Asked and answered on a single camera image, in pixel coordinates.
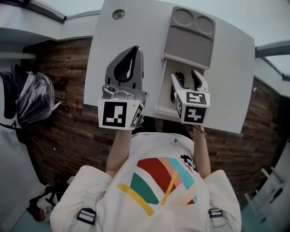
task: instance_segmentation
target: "forearm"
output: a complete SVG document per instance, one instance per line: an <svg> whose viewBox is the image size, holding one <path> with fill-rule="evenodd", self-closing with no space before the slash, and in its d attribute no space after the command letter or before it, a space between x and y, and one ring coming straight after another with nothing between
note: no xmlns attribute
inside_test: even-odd
<svg viewBox="0 0 290 232"><path fill-rule="evenodd" d="M195 128L193 128L193 139L193 160L200 176L204 179L211 173L207 142L205 135Z"/></svg>
<svg viewBox="0 0 290 232"><path fill-rule="evenodd" d="M114 177L129 156L131 130L118 130L113 146L108 156L106 173Z"/></svg>

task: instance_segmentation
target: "white cable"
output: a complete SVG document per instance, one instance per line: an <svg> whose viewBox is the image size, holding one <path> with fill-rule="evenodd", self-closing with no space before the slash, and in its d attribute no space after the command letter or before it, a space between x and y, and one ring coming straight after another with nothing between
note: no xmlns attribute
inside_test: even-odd
<svg viewBox="0 0 290 232"><path fill-rule="evenodd" d="M43 151L43 153L45 153L45 151L42 149L42 147L33 139L33 138L31 138L31 137L28 137L28 139L32 139L33 140L33 142L34 143L36 143L40 148L41 148L41 150ZM49 156L51 156L51 157L53 157L54 159L56 159L59 163L61 163L62 165L64 165L64 166L67 166L66 164L64 164L63 162L61 162L61 161L59 161L57 158L55 158L53 155L50 155L50 154L47 154L47 153L45 153L46 155L49 155ZM70 166L67 166L68 168L70 168L71 170L74 170L76 173L77 173L77 171L75 170L75 169L73 169L73 168L71 168Z"/></svg>

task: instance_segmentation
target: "plastic bag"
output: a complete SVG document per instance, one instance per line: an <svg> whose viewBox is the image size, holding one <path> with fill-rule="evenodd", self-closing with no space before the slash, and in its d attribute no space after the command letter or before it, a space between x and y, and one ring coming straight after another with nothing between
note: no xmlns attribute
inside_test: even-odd
<svg viewBox="0 0 290 232"><path fill-rule="evenodd" d="M46 119L59 104L60 102L54 105L51 80L40 72L30 73L16 101L18 123L24 127L29 123Z"/></svg>

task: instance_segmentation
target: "strap buckle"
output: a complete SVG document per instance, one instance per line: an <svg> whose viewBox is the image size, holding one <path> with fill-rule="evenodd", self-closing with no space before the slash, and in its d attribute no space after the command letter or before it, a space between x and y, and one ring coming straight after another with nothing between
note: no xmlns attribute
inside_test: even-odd
<svg viewBox="0 0 290 232"><path fill-rule="evenodd" d="M210 218L219 218L223 216L222 211L218 208L210 208L208 213Z"/></svg>
<svg viewBox="0 0 290 232"><path fill-rule="evenodd" d="M82 208L77 214L77 220L94 225L97 213L91 208Z"/></svg>

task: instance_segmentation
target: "wire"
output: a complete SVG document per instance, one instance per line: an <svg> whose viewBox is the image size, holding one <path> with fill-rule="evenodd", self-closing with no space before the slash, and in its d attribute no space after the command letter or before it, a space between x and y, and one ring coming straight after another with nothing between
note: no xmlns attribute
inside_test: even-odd
<svg viewBox="0 0 290 232"><path fill-rule="evenodd" d="M200 127L200 125L198 126L198 128L197 127L195 127L195 126L193 126L196 130L199 130L199 131L201 131L204 135L205 135L205 137L207 137L208 135L201 129L201 127Z"/></svg>
<svg viewBox="0 0 290 232"><path fill-rule="evenodd" d="M41 150L43 151L43 153L45 153L45 151L42 149L42 147L33 139L33 138L31 138L31 137L28 137L28 139L32 139L33 140L33 142L34 143L36 143L40 148L41 148ZM51 156L51 157L53 157L54 159L56 159L59 163L61 163L62 165L64 165L64 166L67 166L66 164L64 164L63 162L61 162L61 161L59 161L57 158L55 158L53 155L50 155L50 154L47 154L47 153L45 153L46 155L49 155L49 156ZM71 168L70 166L67 166L68 168L70 168L71 170L74 170L76 173L77 173L77 171L75 170L75 169L73 169L73 168Z"/></svg>

